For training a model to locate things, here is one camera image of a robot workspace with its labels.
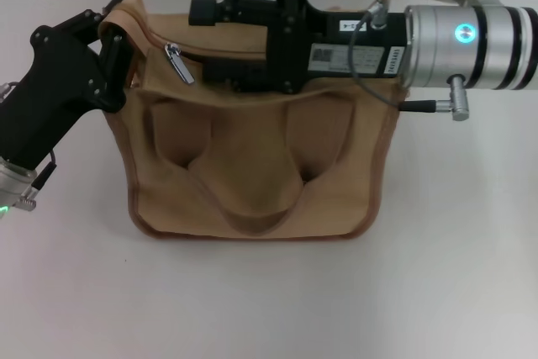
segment zipper pull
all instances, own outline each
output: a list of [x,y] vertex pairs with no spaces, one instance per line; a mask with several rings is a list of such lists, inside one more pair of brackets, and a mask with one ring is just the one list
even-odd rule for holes
[[169,42],[165,45],[165,52],[166,56],[168,57],[168,60],[170,61],[171,65],[174,66],[174,69],[176,70],[179,77],[186,84],[193,84],[193,75],[191,75],[191,72],[188,71],[187,67],[182,61],[182,58],[179,57],[179,55],[182,53],[182,50],[179,49],[179,46],[177,46],[177,44]]

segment blue indicator light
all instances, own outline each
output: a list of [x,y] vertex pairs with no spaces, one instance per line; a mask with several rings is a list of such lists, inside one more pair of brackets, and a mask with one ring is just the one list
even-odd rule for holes
[[454,35],[461,43],[469,44],[477,38],[477,29],[475,29],[474,25],[460,24],[456,27]]

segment white label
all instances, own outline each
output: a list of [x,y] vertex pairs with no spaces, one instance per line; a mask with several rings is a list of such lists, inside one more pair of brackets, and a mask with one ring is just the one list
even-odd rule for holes
[[392,46],[388,53],[387,65],[385,66],[386,75],[398,75],[402,58],[404,57],[404,46]]
[[[340,20],[340,31],[355,31],[356,25],[359,24],[361,20]],[[367,24],[364,23],[359,31],[366,31]]]
[[[353,62],[359,74],[377,73],[385,49],[382,46],[354,46]],[[312,44],[309,71],[350,73],[347,45]]]

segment tan canvas bag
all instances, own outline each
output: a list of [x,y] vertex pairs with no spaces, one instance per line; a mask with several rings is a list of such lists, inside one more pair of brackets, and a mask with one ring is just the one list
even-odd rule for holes
[[[187,85],[164,46],[264,60],[266,29],[192,27],[187,15],[150,15],[124,0],[107,16],[139,51],[127,103],[107,120],[124,158],[132,220],[154,237],[351,238],[379,210],[382,172],[398,111],[351,79],[322,78],[297,95],[237,93],[202,80],[183,58]],[[394,101],[394,80],[372,80]]]

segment black stripe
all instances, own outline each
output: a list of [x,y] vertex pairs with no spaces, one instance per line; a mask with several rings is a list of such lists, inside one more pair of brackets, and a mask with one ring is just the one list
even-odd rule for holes
[[469,82],[467,82],[467,88],[473,88],[478,83],[482,71],[484,70],[484,63],[486,63],[486,53],[488,52],[488,19],[483,8],[475,7],[475,13],[478,20],[478,49],[477,59],[474,62],[474,69],[472,70]]
[[510,57],[510,64],[508,65],[508,70],[506,71],[506,76],[504,77],[501,84],[495,88],[495,90],[502,90],[506,88],[513,80],[515,75],[518,73],[518,67],[520,66],[521,59],[521,17],[520,12],[516,8],[506,8],[512,19],[512,26],[514,28],[514,45],[512,46],[512,56]]
[[515,90],[521,90],[527,87],[532,78],[535,76],[536,67],[538,66],[538,13],[533,8],[523,8],[530,17],[530,25],[532,26],[532,50],[530,52],[529,65],[527,71],[521,79],[521,83]]

